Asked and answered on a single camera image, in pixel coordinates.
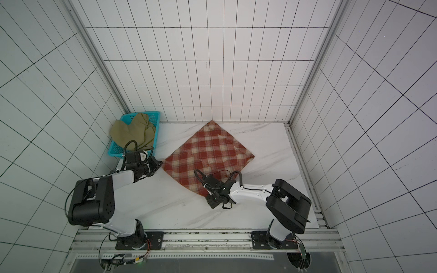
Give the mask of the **red plaid skirt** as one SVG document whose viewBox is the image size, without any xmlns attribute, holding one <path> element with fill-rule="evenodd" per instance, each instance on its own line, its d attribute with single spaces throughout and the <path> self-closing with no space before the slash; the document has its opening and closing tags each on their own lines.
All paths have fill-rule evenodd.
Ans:
<svg viewBox="0 0 437 273">
<path fill-rule="evenodd" d="M 224 180 L 254 158 L 235 137 L 210 121 L 167 157 L 162 168 L 184 188 L 206 197 L 208 191 L 195 177 L 194 170 Z"/>
</svg>

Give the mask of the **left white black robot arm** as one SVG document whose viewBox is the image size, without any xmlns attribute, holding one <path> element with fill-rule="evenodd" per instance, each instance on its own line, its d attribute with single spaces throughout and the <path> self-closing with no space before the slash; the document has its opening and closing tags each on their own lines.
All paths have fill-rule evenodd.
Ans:
<svg viewBox="0 0 437 273">
<path fill-rule="evenodd" d="M 121 169 L 76 182 L 64 204 L 71 225 L 99 227 L 116 236 L 117 243 L 132 250 L 149 248 L 151 243 L 140 220 L 125 216 L 116 208 L 115 191 L 152 177 L 163 165 L 153 155 L 154 147 L 129 141 L 123 150 Z"/>
</svg>

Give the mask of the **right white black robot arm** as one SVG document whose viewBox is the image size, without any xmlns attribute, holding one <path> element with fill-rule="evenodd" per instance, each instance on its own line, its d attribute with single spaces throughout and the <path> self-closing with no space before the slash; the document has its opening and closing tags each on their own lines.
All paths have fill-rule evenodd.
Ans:
<svg viewBox="0 0 437 273">
<path fill-rule="evenodd" d="M 252 232 L 254 249 L 303 249 L 298 237 L 305 233 L 310 222 L 308 216 L 312 201 L 288 182 L 277 179 L 268 185 L 244 184 L 240 171 L 233 171 L 225 182 L 213 174 L 205 175 L 194 170 L 196 179 L 201 182 L 208 194 L 208 205 L 215 209 L 232 209 L 237 204 L 264 205 L 272 214 L 272 220 L 265 232 Z"/>
</svg>

